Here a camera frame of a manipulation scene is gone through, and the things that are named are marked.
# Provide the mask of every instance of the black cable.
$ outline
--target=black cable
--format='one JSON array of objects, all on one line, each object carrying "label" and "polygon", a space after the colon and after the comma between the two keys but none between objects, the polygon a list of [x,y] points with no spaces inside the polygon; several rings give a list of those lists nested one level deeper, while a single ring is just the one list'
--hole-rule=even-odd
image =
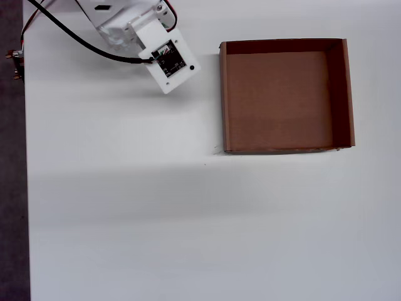
[{"label": "black cable", "polygon": [[70,29],[68,29],[63,23],[58,21],[51,13],[47,11],[42,5],[37,3],[35,0],[28,0],[32,5],[34,5],[37,9],[39,9],[42,14],[44,14],[46,17],[48,17],[52,22],[54,22],[55,25],[60,27],[65,33],[67,33],[69,36],[71,36],[75,41],[79,42],[79,44],[85,46],[89,50],[92,50],[93,52],[97,53],[98,55],[104,56],[105,58],[109,58],[111,60],[115,61],[122,61],[124,63],[131,63],[131,64],[141,64],[141,63],[152,63],[153,58],[149,58],[147,60],[143,60],[141,58],[125,58],[123,56],[118,56],[118,55],[112,55],[110,53],[107,53],[106,51],[100,50],[99,48],[94,47],[93,45],[89,44],[85,40],[81,39],[79,36],[74,34]]},{"label": "black cable", "polygon": [[35,18],[36,14],[38,13],[39,9],[36,9],[36,11],[29,17],[29,19],[27,20],[22,32],[21,32],[21,46],[24,43],[24,33],[25,31],[28,29],[29,25],[31,25],[33,19]]},{"label": "black cable", "polygon": [[178,22],[178,16],[177,13],[175,12],[174,8],[171,6],[171,4],[169,3],[169,0],[164,0],[165,4],[167,4],[167,6],[169,7],[169,9],[171,10],[171,12],[174,15],[175,21],[174,21],[174,25],[173,27],[169,28],[167,30],[167,32],[169,33],[170,31],[172,31],[176,26],[177,26],[177,22]]}]

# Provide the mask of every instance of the brown cardboard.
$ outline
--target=brown cardboard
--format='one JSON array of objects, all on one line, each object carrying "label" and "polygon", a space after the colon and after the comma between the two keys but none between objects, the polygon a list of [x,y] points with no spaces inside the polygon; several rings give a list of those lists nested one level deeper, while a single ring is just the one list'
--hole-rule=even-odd
[{"label": "brown cardboard", "polygon": [[226,152],[355,145],[346,40],[233,41],[220,49]]}]

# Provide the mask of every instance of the cardboard box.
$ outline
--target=cardboard box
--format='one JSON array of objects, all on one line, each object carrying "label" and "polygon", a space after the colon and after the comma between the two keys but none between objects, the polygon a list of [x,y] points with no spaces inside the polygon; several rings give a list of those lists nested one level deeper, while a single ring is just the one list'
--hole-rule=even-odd
[{"label": "cardboard box", "polygon": [[346,40],[223,42],[220,61],[226,152],[355,145]]}]

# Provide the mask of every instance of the white table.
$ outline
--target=white table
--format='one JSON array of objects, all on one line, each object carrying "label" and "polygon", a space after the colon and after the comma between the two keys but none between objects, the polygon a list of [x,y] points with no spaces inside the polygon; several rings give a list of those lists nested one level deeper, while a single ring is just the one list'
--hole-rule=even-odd
[{"label": "white table", "polygon": [[[26,34],[32,300],[400,300],[400,3],[171,2],[202,72],[167,96],[44,16]],[[348,38],[357,146],[225,156],[220,42],[322,37]]]}]

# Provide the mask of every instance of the black circuit board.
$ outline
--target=black circuit board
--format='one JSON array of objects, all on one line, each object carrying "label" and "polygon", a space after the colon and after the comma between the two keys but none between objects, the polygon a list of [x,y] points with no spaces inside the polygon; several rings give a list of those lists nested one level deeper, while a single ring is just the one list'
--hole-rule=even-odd
[{"label": "black circuit board", "polygon": [[157,58],[157,63],[167,78],[171,77],[174,73],[187,65],[171,40],[161,46],[158,50],[152,52],[152,55],[154,58]]}]

